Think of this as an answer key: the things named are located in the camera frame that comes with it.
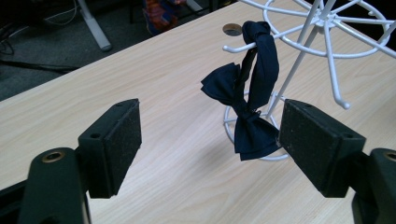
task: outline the black cable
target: black cable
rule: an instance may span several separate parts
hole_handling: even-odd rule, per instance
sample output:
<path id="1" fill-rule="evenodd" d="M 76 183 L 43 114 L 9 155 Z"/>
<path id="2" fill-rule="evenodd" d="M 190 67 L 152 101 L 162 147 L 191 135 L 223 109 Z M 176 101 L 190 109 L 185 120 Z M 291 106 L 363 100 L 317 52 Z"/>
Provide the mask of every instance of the black cable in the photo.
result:
<path id="1" fill-rule="evenodd" d="M 12 48 L 11 44 L 7 40 L 3 40 L 0 42 L 1 47 L 0 53 L 5 55 L 14 55 L 14 48 Z"/>
<path id="2" fill-rule="evenodd" d="M 7 66 L 13 66 L 13 67 L 20 67 L 20 68 L 50 71 L 50 72 L 55 72 L 55 73 L 62 74 L 62 75 L 72 72 L 76 69 L 79 69 L 79 67 L 74 67 L 74 66 L 37 64 L 37 63 L 21 63 L 21 62 L 11 62 L 11 61 L 4 61 L 4 60 L 0 60 L 0 64 L 7 65 Z"/>

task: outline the cable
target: cable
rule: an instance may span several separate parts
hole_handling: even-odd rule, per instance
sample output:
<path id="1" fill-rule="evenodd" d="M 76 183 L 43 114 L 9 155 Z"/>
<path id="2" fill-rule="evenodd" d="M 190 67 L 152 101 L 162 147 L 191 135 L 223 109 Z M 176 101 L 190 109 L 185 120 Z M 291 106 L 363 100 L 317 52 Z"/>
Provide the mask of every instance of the cable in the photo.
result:
<path id="1" fill-rule="evenodd" d="M 46 21 L 46 22 L 48 22 L 50 24 L 54 24 L 54 25 L 67 25 L 68 23 L 70 23 L 77 16 L 78 5 L 77 5 L 76 0 L 73 0 L 73 4 L 74 4 L 74 7 L 72 9 L 67 10 L 65 12 L 58 13 L 58 14 L 56 14 L 54 16 L 48 17 L 48 18 L 44 19 L 44 21 Z M 61 16 L 61 15 L 66 14 L 66 13 L 69 13 L 71 11 L 74 11 L 74 13 L 73 13 L 73 16 L 68 21 L 65 21 L 65 22 L 62 22 L 62 23 L 50 21 L 50 19 L 53 19 L 55 17 Z"/>
<path id="2" fill-rule="evenodd" d="M 5 54 L 5 55 L 13 55 L 14 54 L 14 48 L 12 48 L 11 44 L 7 40 L 3 40 L 0 42 L 1 47 L 0 48 L 0 53 Z"/>
<path id="3" fill-rule="evenodd" d="M 0 64 L 12 66 L 12 67 L 50 71 L 50 72 L 55 72 L 55 73 L 62 74 L 62 75 L 72 72 L 76 69 L 79 69 L 79 67 L 74 67 L 74 66 L 38 64 L 38 63 L 22 63 L 22 62 L 11 62 L 11 61 L 3 61 L 3 60 L 0 60 Z"/>

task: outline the chair leg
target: chair leg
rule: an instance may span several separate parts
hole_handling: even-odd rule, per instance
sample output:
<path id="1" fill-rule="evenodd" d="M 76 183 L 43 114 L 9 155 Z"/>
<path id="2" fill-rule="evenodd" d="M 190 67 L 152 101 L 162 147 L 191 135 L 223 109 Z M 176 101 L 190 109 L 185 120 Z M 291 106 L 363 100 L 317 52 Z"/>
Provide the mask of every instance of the chair leg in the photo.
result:
<path id="1" fill-rule="evenodd" d="M 90 10 L 85 3 L 85 0 L 78 0 L 78 4 L 81 7 L 81 15 L 84 18 L 85 23 L 87 23 L 88 28 L 90 29 L 93 37 L 96 40 L 96 43 L 99 45 L 99 48 L 102 51 L 111 50 L 111 44 L 108 41 L 107 37 L 102 31 L 102 28 L 99 26 L 95 17 L 91 14 Z"/>

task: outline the table surface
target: table surface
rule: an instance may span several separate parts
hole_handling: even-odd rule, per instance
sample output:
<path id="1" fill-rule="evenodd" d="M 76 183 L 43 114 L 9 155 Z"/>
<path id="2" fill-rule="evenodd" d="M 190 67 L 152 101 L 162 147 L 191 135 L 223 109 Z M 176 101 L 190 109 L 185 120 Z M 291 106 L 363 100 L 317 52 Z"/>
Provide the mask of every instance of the table surface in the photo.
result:
<path id="1" fill-rule="evenodd" d="M 301 23 L 270 16 L 278 30 Z M 233 153 L 222 122 L 225 106 L 200 89 L 214 69 L 241 63 L 245 52 L 222 47 L 243 46 L 242 36 L 228 36 L 222 27 L 244 21 L 262 21 L 262 11 L 233 4 L 1 102 L 0 189 L 25 179 L 39 153 L 76 148 L 79 135 L 112 105 L 138 98 L 143 144 L 118 196 L 90 199 L 93 223 L 353 223 L 353 190 L 345 199 L 326 199 L 292 159 L 240 161 Z M 319 35 L 313 47 L 323 49 L 322 42 Z M 332 42 L 335 52 L 369 49 L 337 29 Z M 276 47 L 279 90 L 298 50 L 280 40 Z M 396 148 L 395 60 L 378 52 L 335 62 L 350 109 L 334 102 L 327 60 L 317 56 L 305 56 L 285 96 L 365 136 L 366 153 Z"/>

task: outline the black plastic part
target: black plastic part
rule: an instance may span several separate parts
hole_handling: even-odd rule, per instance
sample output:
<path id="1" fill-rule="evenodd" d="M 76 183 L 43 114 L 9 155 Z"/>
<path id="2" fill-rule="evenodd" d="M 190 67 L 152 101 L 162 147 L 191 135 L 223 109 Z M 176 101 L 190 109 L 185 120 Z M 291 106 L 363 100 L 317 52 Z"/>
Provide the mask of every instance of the black plastic part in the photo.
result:
<path id="1" fill-rule="evenodd" d="M 396 151 L 374 149 L 367 173 L 379 211 L 375 223 L 396 223 Z"/>
<path id="2" fill-rule="evenodd" d="M 0 190 L 0 223 L 17 223 L 26 180 Z"/>
<path id="3" fill-rule="evenodd" d="M 324 197 L 344 198 L 348 165 L 365 138 L 312 105 L 286 100 L 279 143 Z"/>
<path id="4" fill-rule="evenodd" d="M 18 223 L 90 223 L 73 149 L 55 148 L 32 161 Z"/>
<path id="5" fill-rule="evenodd" d="M 76 152 L 91 198 L 119 192 L 141 143 L 137 99 L 113 105 L 78 138 Z"/>

